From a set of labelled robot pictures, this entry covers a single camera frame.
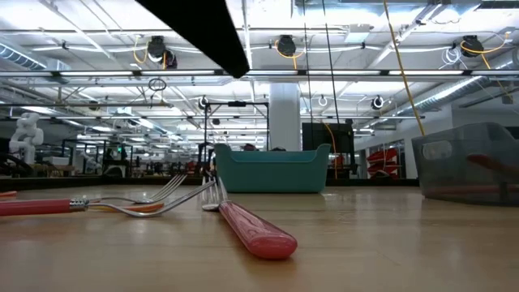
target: table surface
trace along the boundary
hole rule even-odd
[[[152,195],[159,186],[22,191],[19,198]],[[192,187],[182,187],[178,194]],[[1,291],[512,291],[519,210],[426,200],[414,187],[232,195],[292,234],[286,261],[251,256],[193,199],[163,217],[87,211],[0,218]]]

